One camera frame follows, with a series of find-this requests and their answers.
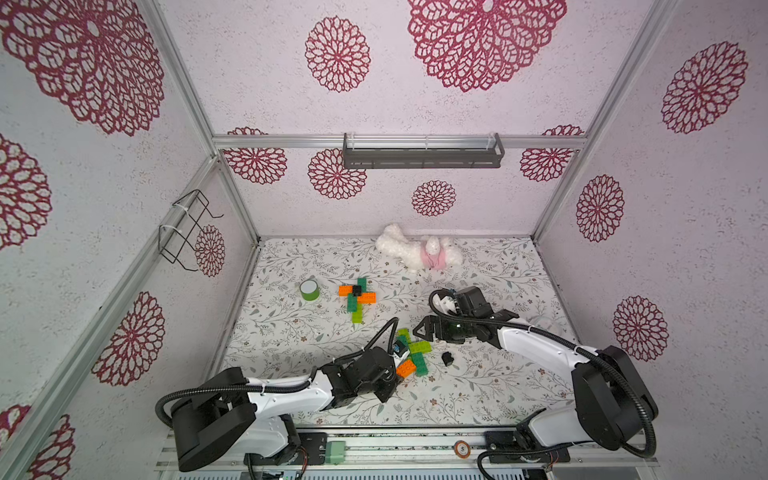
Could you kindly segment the green tape roll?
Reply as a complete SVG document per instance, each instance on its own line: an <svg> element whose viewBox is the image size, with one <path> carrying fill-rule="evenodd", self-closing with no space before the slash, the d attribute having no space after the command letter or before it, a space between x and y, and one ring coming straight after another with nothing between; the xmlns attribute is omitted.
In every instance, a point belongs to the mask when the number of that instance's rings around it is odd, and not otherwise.
<svg viewBox="0 0 768 480"><path fill-rule="evenodd" d="M302 299L308 302L320 297L320 286L315 279L304 280L299 286L299 291Z"/></svg>

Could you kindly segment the white pink plush toy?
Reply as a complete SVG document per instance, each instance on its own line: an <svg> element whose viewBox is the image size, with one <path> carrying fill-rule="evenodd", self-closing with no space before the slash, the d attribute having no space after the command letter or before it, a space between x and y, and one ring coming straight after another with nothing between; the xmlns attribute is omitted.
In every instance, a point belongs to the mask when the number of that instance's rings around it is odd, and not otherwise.
<svg viewBox="0 0 768 480"><path fill-rule="evenodd" d="M382 254L399 259L411 271L441 271L464 262L461 250L451 238L410 239L397 224L390 224L383 230L375 247Z"/></svg>

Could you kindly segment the green connector block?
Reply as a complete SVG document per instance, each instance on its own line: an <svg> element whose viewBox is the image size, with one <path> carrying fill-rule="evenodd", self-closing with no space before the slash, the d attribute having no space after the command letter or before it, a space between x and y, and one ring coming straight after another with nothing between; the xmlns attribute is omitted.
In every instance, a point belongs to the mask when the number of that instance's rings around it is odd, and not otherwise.
<svg viewBox="0 0 768 480"><path fill-rule="evenodd" d="M340 465L345 462L346 443L344 441L330 441L326 445L325 463L328 465Z"/></svg>

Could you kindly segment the metal base rail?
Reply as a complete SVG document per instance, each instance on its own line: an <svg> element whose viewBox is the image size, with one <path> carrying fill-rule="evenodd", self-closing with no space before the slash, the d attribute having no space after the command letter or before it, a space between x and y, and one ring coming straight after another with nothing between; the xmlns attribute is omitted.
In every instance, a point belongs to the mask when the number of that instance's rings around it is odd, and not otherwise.
<svg viewBox="0 0 768 480"><path fill-rule="evenodd" d="M655 460L570 446L539 458L509 455L509 427L316 427L298 431L301 450L286 464L248 467L238 453L189 473L191 479L662 479ZM345 462L325 463L330 441L346 443Z"/></svg>

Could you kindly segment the dark green lego brick front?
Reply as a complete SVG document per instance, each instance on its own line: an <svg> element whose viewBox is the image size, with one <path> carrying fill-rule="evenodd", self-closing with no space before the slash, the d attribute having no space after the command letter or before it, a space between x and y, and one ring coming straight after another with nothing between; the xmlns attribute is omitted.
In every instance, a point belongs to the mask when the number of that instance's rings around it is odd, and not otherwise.
<svg viewBox="0 0 768 480"><path fill-rule="evenodd" d="M356 313L358 311L358 297L354 294L347 296L347 312Z"/></svg>

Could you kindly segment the dark green lego brick back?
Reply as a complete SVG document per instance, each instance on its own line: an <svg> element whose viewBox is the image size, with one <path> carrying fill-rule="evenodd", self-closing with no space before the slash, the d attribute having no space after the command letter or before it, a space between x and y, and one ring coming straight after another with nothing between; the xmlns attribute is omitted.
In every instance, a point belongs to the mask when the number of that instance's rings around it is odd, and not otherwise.
<svg viewBox="0 0 768 480"><path fill-rule="evenodd" d="M423 377L428 374L428 367L423 353L412 353L409 359L415 366L415 375Z"/></svg>

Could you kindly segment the long lime green lego brick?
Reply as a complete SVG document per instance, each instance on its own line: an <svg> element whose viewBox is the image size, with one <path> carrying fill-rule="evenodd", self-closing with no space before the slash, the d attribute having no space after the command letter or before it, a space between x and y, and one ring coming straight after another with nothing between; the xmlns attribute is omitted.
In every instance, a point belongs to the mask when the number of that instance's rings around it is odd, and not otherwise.
<svg viewBox="0 0 768 480"><path fill-rule="evenodd" d="M351 314L351 320L353 324L363 323L363 307L358 306L356 311Z"/></svg>

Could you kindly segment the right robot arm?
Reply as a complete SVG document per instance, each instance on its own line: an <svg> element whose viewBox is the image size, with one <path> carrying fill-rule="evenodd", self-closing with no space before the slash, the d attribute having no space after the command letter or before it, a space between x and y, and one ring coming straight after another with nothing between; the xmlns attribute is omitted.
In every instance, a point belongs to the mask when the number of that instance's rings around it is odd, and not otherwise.
<svg viewBox="0 0 768 480"><path fill-rule="evenodd" d="M572 383L572 405L529 415L514 426L511 442L488 449L482 459L498 455L533 461L587 443L639 458L655 455L658 406L624 350L580 345L515 312L495 310L477 287L438 289L427 301L431 312L415 331L421 339L452 344L475 339Z"/></svg>

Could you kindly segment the lime lego brick back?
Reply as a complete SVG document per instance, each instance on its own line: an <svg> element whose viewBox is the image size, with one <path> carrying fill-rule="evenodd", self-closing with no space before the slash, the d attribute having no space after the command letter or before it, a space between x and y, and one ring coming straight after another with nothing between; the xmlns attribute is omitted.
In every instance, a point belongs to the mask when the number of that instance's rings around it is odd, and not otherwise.
<svg viewBox="0 0 768 480"><path fill-rule="evenodd" d="M409 350L412 354L425 354L432 351L432 345L428 341L419 341L409 344Z"/></svg>

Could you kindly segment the black wall shelf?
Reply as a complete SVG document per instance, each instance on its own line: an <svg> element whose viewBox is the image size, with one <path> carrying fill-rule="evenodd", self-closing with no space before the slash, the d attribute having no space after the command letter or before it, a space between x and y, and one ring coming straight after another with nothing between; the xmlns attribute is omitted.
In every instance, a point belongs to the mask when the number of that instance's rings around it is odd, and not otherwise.
<svg viewBox="0 0 768 480"><path fill-rule="evenodd" d="M498 169L506 154L498 134L484 147L357 147L344 135L342 162L352 170Z"/></svg>

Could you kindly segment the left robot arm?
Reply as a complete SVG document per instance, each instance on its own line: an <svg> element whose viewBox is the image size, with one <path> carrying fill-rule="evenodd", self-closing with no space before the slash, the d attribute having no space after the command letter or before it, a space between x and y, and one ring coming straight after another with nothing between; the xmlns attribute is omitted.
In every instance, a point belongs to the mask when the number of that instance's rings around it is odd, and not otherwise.
<svg viewBox="0 0 768 480"><path fill-rule="evenodd" d="M231 367L198 387L164 395L154 411L173 431L179 470L199 470L230 452L284 464L302 448L294 415L346 407L368 394L387 402L407 355L395 344L398 324L391 318L362 349L304 376L249 378Z"/></svg>

